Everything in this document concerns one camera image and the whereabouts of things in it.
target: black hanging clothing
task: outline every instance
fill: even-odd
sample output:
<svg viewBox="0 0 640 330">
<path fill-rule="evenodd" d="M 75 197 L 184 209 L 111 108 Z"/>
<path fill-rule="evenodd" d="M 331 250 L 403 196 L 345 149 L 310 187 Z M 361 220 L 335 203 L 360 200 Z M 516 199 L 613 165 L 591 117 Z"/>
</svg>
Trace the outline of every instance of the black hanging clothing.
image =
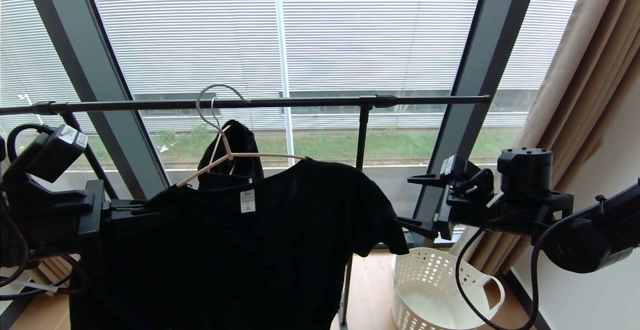
<svg viewBox="0 0 640 330">
<path fill-rule="evenodd" d="M 256 144 L 256 137 L 253 132 L 245 127 L 242 123 L 236 120 L 228 120 L 222 128 L 229 128 L 224 132 L 229 147 L 233 152 L 258 152 L 258 144 Z M 211 161 L 211 154 L 213 148 L 218 140 L 217 135 L 213 142 L 206 148 L 201 161 L 198 164 L 198 170 L 204 168 Z M 220 157 L 226 155 L 226 149 L 222 140 L 217 145 L 215 150 L 214 161 Z M 229 175 L 231 168 L 233 167 L 233 174 Z M 249 182 L 256 182 L 265 177 L 263 172 L 263 166 L 260 162 L 260 157 L 237 157 L 233 161 L 224 161 L 218 164 L 208 172 L 203 173 L 198 177 L 198 189 L 218 189 L 231 186 L 238 186 L 248 184 Z"/>
<path fill-rule="evenodd" d="M 181 219 L 105 239 L 100 285 L 149 328 L 327 330 L 352 253 L 379 242 L 409 252 L 389 200 L 345 164 L 302 160 L 211 191 L 172 186 L 146 205 Z M 74 329 L 126 328 L 91 290 L 70 307 Z"/>
</svg>

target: wooden floor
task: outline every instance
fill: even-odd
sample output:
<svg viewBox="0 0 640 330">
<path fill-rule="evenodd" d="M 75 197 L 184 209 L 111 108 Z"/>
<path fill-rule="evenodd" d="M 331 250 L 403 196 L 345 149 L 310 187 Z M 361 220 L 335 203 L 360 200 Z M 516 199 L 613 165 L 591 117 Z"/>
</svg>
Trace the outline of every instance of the wooden floor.
<svg viewBox="0 0 640 330">
<path fill-rule="evenodd" d="M 353 258 L 351 291 L 347 312 L 349 330 L 396 330 L 391 318 L 393 300 L 393 278 L 388 252 L 373 252 L 368 257 Z M 510 289 L 507 298 L 494 317 L 494 322 L 507 328 L 522 326 L 527 315 Z M 488 287 L 490 303 L 499 298 L 497 286 Z M 11 327 L 11 330 L 66 330 L 69 322 L 69 301 L 66 295 L 53 297 L 41 295 L 35 298 L 25 312 Z M 338 318 L 334 319 L 331 330 L 339 330 Z M 482 330 L 491 327 L 484 325 Z"/>
</svg>

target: hanger hook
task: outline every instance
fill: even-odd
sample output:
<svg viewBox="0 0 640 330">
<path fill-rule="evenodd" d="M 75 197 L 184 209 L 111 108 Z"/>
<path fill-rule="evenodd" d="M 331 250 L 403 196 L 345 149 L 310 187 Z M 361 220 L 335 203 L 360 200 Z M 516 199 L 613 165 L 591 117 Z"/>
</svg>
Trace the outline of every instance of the hanger hook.
<svg viewBox="0 0 640 330">
<path fill-rule="evenodd" d="M 213 127 L 215 127 L 215 129 L 217 129 L 217 131 L 219 133 L 222 134 L 222 136 L 224 136 L 224 132 L 222 131 L 222 126 L 220 126 L 220 121 L 218 120 L 215 112 L 213 111 L 213 104 L 216 101 L 216 97 L 214 96 L 213 99 L 211 99 L 211 115 L 213 115 L 213 118 L 215 119 L 215 123 L 211 122 L 210 120 L 207 120 L 205 118 L 205 116 L 202 114 L 202 109 L 201 109 L 201 100 L 202 100 L 202 96 L 205 94 L 205 92 L 207 92 L 208 90 L 214 88 L 214 87 L 224 87 L 224 88 L 228 88 L 229 90 L 233 91 L 236 95 L 238 95 L 238 97 L 240 97 L 240 100 L 244 101 L 244 102 L 251 102 L 250 100 L 245 99 L 242 94 L 240 94 L 240 92 L 238 90 L 236 90 L 235 88 L 229 86 L 229 85 L 225 85 L 225 84 L 213 84 L 213 85 L 209 85 L 206 86 L 205 88 L 203 88 L 200 93 L 198 94 L 198 98 L 196 99 L 196 111 L 198 111 L 198 115 L 200 116 L 200 118 L 212 125 Z"/>
</svg>

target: black metal rod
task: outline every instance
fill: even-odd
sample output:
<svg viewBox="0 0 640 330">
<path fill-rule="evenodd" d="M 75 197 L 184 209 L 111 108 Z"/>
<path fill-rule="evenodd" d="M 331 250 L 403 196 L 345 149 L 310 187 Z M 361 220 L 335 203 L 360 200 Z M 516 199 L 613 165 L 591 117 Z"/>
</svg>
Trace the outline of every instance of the black metal rod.
<svg viewBox="0 0 640 330">
<path fill-rule="evenodd" d="M 64 122 L 67 125 L 73 127 L 78 131 L 82 131 L 82 129 L 80 128 L 80 124 L 78 123 L 78 120 L 76 119 L 73 113 L 61 113 L 60 116 L 62 116 L 62 119 L 64 119 Z M 105 169 L 103 169 L 103 167 L 100 165 L 100 161 L 98 160 L 98 157 L 96 157 L 96 154 L 93 148 L 91 148 L 91 146 L 89 145 L 89 143 L 87 143 L 84 153 L 85 153 L 84 156 L 86 157 L 86 160 L 89 162 L 89 164 L 91 165 L 91 168 L 94 170 L 93 172 L 96 173 L 95 174 L 96 177 L 104 181 L 105 183 L 104 190 L 106 191 L 107 195 L 109 195 L 109 198 L 111 200 L 117 199 L 118 194 L 116 193 L 114 186 L 111 184 L 112 182 L 110 182 L 109 178 L 107 177 L 107 174 L 104 171 Z"/>
<path fill-rule="evenodd" d="M 362 166 L 364 166 L 364 148 L 365 143 L 367 142 L 367 126 L 369 123 L 369 112 L 371 111 L 370 106 L 361 106 L 360 107 L 360 116 L 359 116 L 359 127 L 358 127 L 358 150 L 356 152 L 356 168 L 362 171 Z M 347 270 L 344 275 L 344 299 L 342 301 L 342 312 L 340 313 L 342 318 L 340 319 L 341 325 L 346 325 L 347 323 L 347 306 L 349 304 L 349 288 L 352 284 L 352 266 L 354 264 L 354 258 L 349 257 L 349 262 L 347 262 Z"/>
<path fill-rule="evenodd" d="M 310 106 L 369 106 L 391 107 L 395 105 L 429 104 L 488 104 L 490 96 L 440 96 L 440 97 L 395 97 L 392 95 L 361 97 L 318 97 L 309 99 L 256 99 L 217 100 L 213 107 L 217 109 L 253 108 L 253 107 L 310 107 Z M 208 101 L 203 106 L 210 108 Z M 19 115 L 34 113 L 37 115 L 57 115 L 73 112 L 135 111 L 194 109 L 195 100 L 156 100 L 156 101 L 116 101 L 116 102 L 39 102 L 31 106 L 0 108 L 0 115 Z"/>
</svg>

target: basket handle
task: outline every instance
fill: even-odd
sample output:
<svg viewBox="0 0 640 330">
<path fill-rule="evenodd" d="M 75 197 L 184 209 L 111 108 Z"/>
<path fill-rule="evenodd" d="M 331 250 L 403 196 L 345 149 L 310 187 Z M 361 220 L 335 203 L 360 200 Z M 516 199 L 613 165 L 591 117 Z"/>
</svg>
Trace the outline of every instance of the basket handle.
<svg viewBox="0 0 640 330">
<path fill-rule="evenodd" d="M 496 279 L 495 277 L 491 276 L 491 275 L 485 275 L 482 278 L 482 285 L 484 286 L 487 282 L 489 282 L 489 280 L 493 280 L 497 285 L 498 285 L 498 289 L 500 290 L 500 300 L 498 301 L 498 303 L 496 303 L 496 305 L 494 307 L 492 307 L 489 310 L 489 313 L 487 313 L 486 317 L 487 318 L 493 318 L 493 316 L 496 314 L 496 312 L 498 312 L 498 310 L 500 309 L 500 307 L 503 306 L 503 303 L 505 303 L 505 299 L 506 299 L 506 295 L 505 295 L 505 288 L 503 287 L 503 284 L 500 282 L 500 280 Z"/>
</svg>

